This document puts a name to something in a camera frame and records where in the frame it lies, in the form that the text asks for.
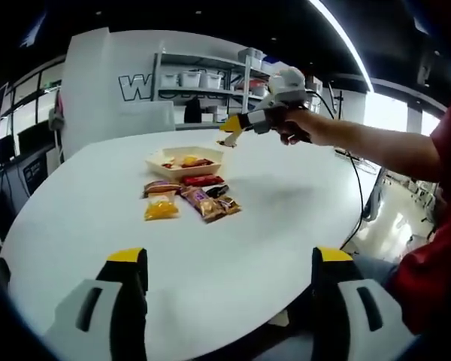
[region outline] hand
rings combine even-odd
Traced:
[[[331,145],[328,139],[331,120],[305,110],[290,111],[286,116],[286,122],[278,127],[277,132],[280,134],[280,140],[285,145],[293,145],[301,140],[291,132],[287,126],[288,122],[296,123],[299,128],[307,132],[310,135],[310,140],[314,144]]]

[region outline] floor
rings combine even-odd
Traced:
[[[431,231],[432,224],[421,222],[425,211],[414,202],[411,194],[402,185],[387,181],[383,185],[383,198],[376,220],[363,222],[345,251],[397,262],[414,247],[408,244],[411,235],[419,236],[414,244],[424,244],[424,237]]]

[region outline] person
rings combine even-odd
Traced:
[[[375,278],[398,301],[411,332],[425,331],[451,287],[451,106],[429,137],[330,120],[303,110],[291,111],[287,121],[308,132],[314,144],[341,147],[391,171],[440,183],[447,207],[433,242],[407,254],[398,265],[355,258],[364,277]],[[299,142],[286,128],[278,132],[285,145]]]

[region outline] white bowl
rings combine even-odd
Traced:
[[[179,147],[162,149],[146,160],[151,171],[158,173],[166,178],[180,180],[183,177],[196,177],[199,175],[216,174],[222,165],[224,153],[220,150],[214,150],[204,147]],[[213,162],[211,165],[201,165],[191,168],[166,168],[162,164],[175,158],[176,164],[180,164],[186,156],[196,156],[199,159],[205,158]]]

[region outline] white storage box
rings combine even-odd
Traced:
[[[269,74],[269,75],[271,75],[272,73],[274,73],[274,67],[273,67],[273,65],[271,64],[271,63],[269,63],[269,62],[262,62],[262,64],[261,64],[261,70],[264,72],[264,73],[267,73],[267,74]]]
[[[215,123],[221,122],[224,119],[227,119],[227,107],[222,107],[218,105],[213,105],[206,108],[208,113],[212,113],[213,121]]]
[[[202,73],[201,74],[201,88],[205,89],[220,89],[220,82],[222,75]]]
[[[202,122],[203,123],[212,123],[213,122],[213,114],[203,113],[202,114]]]
[[[250,56],[251,66],[254,69],[261,69],[262,59],[264,59],[264,53],[261,50],[254,49],[253,47],[248,47],[247,49],[241,50],[238,53],[238,58],[240,62],[246,62],[247,56]]]
[[[174,88],[179,85],[179,74],[162,74],[160,86]]]
[[[260,96],[262,98],[264,98],[269,93],[268,86],[265,84],[253,86],[250,88],[250,91],[253,95]]]
[[[200,71],[183,71],[180,73],[180,85],[184,88],[198,88],[200,81]]]

